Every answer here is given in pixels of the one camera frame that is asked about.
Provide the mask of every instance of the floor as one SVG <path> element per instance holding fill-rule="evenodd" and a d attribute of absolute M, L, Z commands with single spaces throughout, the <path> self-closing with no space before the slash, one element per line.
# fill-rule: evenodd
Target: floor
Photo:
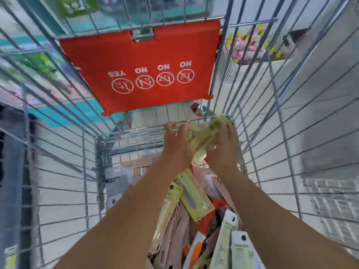
<path fill-rule="evenodd" d="M 315 68 L 341 43 L 342 40 L 338 38 L 343 38 L 350 34 L 352 26 L 343 28 L 343 23 L 345 23 L 346 20 L 347 19 L 340 20 L 335 25 L 337 28 L 333 28 L 328 35 L 328 39 L 323 40 L 321 46 L 314 52 L 306 67 L 294 82 L 291 90 L 285 96 L 285 99 L 287 99 L 295 88 L 299 87 Z M 318 34 L 315 32 L 316 28 L 319 27 L 313 27 L 313 31 L 306 38 L 305 42 L 307 44 L 313 41 L 313 38 Z M 357 149 L 351 145 L 353 143 L 357 144 L 357 134 L 354 133 L 350 138 L 342 138 L 341 140 L 343 141 L 337 145 L 321 146 L 316 149 L 315 152 L 305 151 L 310 150 L 310 148 L 315 145 L 341 136 L 343 133 L 349 132 L 358 126 L 357 118 L 354 118 L 352 115 L 353 113 L 357 113 L 358 110 L 358 105 L 355 103 L 345 107 L 344 112 L 330 114 L 333 110 L 342 108 L 357 96 L 358 91 L 355 89 L 356 85 L 354 84 L 358 81 L 357 69 L 354 68 L 343 77 L 340 82 L 338 81 L 337 84 L 323 92 L 322 95 L 316 97 L 314 100 L 312 99 L 343 74 L 351 64 L 357 61 L 357 59 L 355 59 L 356 56 L 353 54 L 354 43 L 355 41 L 353 39 L 348 40 L 348 43 L 342 46 L 337 54 L 335 54 L 314 77 L 310 78 L 294 96 L 281 106 L 281 117 L 278 112 L 276 112 L 265 123 L 256 139 L 251 143 L 251 149 L 244 154 L 249 178 L 256 183 L 261 182 L 260 186 L 263 191 L 269 194 L 278 204 L 292 211 L 297 217 L 299 217 L 297 212 L 298 206 L 300 206 L 300 211 L 307 213 L 302 215 L 304 222 L 323 234 L 326 232 L 325 226 L 321 222 L 321 218 L 315 215 L 316 210 L 314 209 L 312 198 L 306 194 L 308 189 L 303 184 L 303 179 L 313 178 L 313 176 L 301 175 L 301 173 L 315 170 L 318 166 L 340 165 L 350 162 L 354 156 L 358 155 Z M 299 53 L 305 52 L 306 47 L 307 45 L 304 43 Z M 299 54 L 297 58 L 289 61 L 285 65 L 282 72 L 275 78 L 277 88 L 280 89 L 281 84 L 289 75 L 288 72 L 293 70 L 301 60 L 302 56 Z M 216 95 L 219 92 L 219 84 L 220 78 L 218 77 L 214 85 L 214 94 Z M 238 127 L 237 132 L 240 141 L 244 142 L 242 145 L 243 150 L 247 145 L 246 134 L 250 136 L 255 129 L 258 128 L 269 111 L 269 108 L 275 103 L 274 98 L 271 99 L 274 94 L 273 86 L 270 84 L 266 89 L 268 84 L 269 79 L 264 78 L 260 83 L 258 83 L 257 79 L 249 86 L 248 92 L 242 101 L 246 102 L 248 99 L 248 103 L 246 105 L 244 105 L 244 103 L 241 104 L 242 114 L 245 117 L 244 120 L 241 119 L 238 110 L 233 113 L 235 125 Z M 230 87 L 230 85 L 224 83 L 221 93 L 218 96 L 216 113 L 222 111 Z M 237 99 L 240 98 L 243 90 L 244 88 L 240 90 Z M 211 102 L 211 109 L 213 109 L 216 98 L 217 96 L 215 96 Z M 189 106 L 189 102 L 167 106 L 169 119 L 195 119 L 196 117 L 191 113 Z M 236 104 L 230 107 L 229 113 L 232 113 L 235 106 Z M 134 113 L 133 126 L 140 128 L 168 121 L 167 111 L 164 106 L 157 107 L 156 113 L 154 110 Z M 310 126 L 328 115 L 330 115 L 330 117 L 326 119 L 325 122 L 320 122 L 310 129 L 299 133 L 303 128 Z M 281 120 L 288 121 L 286 121 L 283 126 L 280 126 Z M 97 123 L 96 125 L 102 130 L 108 131 L 104 124 Z M 108 125 L 111 128 L 114 127 L 111 122 L 109 122 Z M 287 149 L 284 143 L 284 133 L 288 139 Z M 99 212 L 97 186 L 91 178 L 96 177 L 95 170 L 93 169 L 95 167 L 95 145 L 93 137 L 84 134 L 84 152 L 82 149 L 82 131 L 75 126 L 47 128 L 45 123 L 39 121 L 37 136 L 38 145 L 58 158 L 56 161 L 45 156 L 43 152 L 40 152 L 35 163 L 37 167 L 36 183 L 38 184 L 38 194 L 35 195 L 37 198 L 35 203 L 38 203 L 39 230 L 34 227 L 33 233 L 41 235 L 41 239 L 38 240 L 37 243 L 42 244 L 42 248 L 37 247 L 33 251 L 33 260 L 35 262 L 32 266 L 33 268 L 37 268 L 44 264 L 46 268 L 52 268 L 59 257 L 65 254 L 89 228 L 98 223 L 100 218 L 99 214 L 104 214 L 105 212 Z M 138 153 L 126 154 L 121 157 L 117 156 L 113 158 L 113 163 L 124 162 L 129 159 L 135 159 L 136 157 L 138 157 Z M 59 163 L 59 159 L 77 166 L 81 171 L 84 168 L 87 175 L 89 175 L 86 183 L 84 184 L 84 177 L 80 172 L 76 172 Z M 326 174 L 327 177 L 333 179 L 333 173 L 329 173 L 328 171 Z M 343 179 L 354 179 L 357 178 L 357 175 L 357 169 L 355 169 L 349 178 L 346 176 Z M 296 185 L 299 193 L 299 205 L 294 195 L 293 184 Z M 85 218 L 85 186 L 87 188 L 88 198 L 88 226 Z"/>

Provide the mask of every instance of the person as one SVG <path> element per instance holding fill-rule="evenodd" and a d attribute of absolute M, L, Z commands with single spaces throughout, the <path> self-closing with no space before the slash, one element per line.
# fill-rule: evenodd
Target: person
<path fill-rule="evenodd" d="M 143 269 L 170 182 L 191 164 L 189 125 L 164 126 L 164 149 L 146 175 L 106 216 L 60 259 L 55 269 Z M 209 167 L 229 191 L 235 208 L 266 269 L 358 269 L 359 261 L 286 211 L 237 167 L 237 133 L 221 125 L 209 145 Z"/>

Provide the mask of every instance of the circular warning icon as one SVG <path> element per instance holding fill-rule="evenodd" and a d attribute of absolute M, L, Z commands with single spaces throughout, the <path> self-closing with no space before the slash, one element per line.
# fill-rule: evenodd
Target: circular warning icon
<path fill-rule="evenodd" d="M 153 85 L 155 84 L 155 81 L 149 75 L 141 75 L 141 76 L 137 77 L 135 83 L 136 83 L 136 86 L 139 87 L 140 89 L 147 90 L 147 89 L 153 87 Z"/>
<path fill-rule="evenodd" d="M 112 88 L 120 94 L 128 94 L 134 90 L 134 85 L 126 78 L 116 78 L 112 81 Z"/>
<path fill-rule="evenodd" d="M 156 81 L 161 86 L 169 86 L 174 82 L 174 75 L 169 72 L 163 72 L 157 76 Z"/>
<path fill-rule="evenodd" d="M 186 84 L 191 82 L 195 78 L 195 72 L 191 69 L 184 69 L 177 74 L 177 80 L 179 83 Z"/>

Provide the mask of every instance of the yellow package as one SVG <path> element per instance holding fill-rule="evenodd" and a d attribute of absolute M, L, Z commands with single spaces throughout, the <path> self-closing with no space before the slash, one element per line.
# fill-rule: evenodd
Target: yellow package
<path fill-rule="evenodd" d="M 176 176 L 176 181 L 183 186 L 181 200 L 195 222 L 214 210 L 211 200 L 193 177 L 190 169 Z"/>
<path fill-rule="evenodd" d="M 152 238 L 152 244 L 149 251 L 151 254 L 156 253 L 159 243 L 162 240 L 164 232 L 166 231 L 168 222 L 174 212 L 174 209 L 176 208 L 177 203 L 180 200 L 182 192 L 182 186 L 171 182 L 171 185 L 169 186 L 167 191 L 167 196 L 164 199 L 161 213 L 159 214 L 155 234 Z"/>
<path fill-rule="evenodd" d="M 193 157 L 194 163 L 199 163 L 206 157 L 207 146 L 213 138 L 218 136 L 222 122 L 230 123 L 223 114 L 220 114 L 208 124 L 193 125 L 188 147 L 192 151 L 195 151 Z"/>

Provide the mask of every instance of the red plastic panel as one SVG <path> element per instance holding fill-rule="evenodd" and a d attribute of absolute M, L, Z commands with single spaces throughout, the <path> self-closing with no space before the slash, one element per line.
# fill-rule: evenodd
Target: red plastic panel
<path fill-rule="evenodd" d="M 102 104 L 103 116 L 209 99 L 220 21 L 155 27 L 136 43 L 129 31 L 60 40 Z"/>

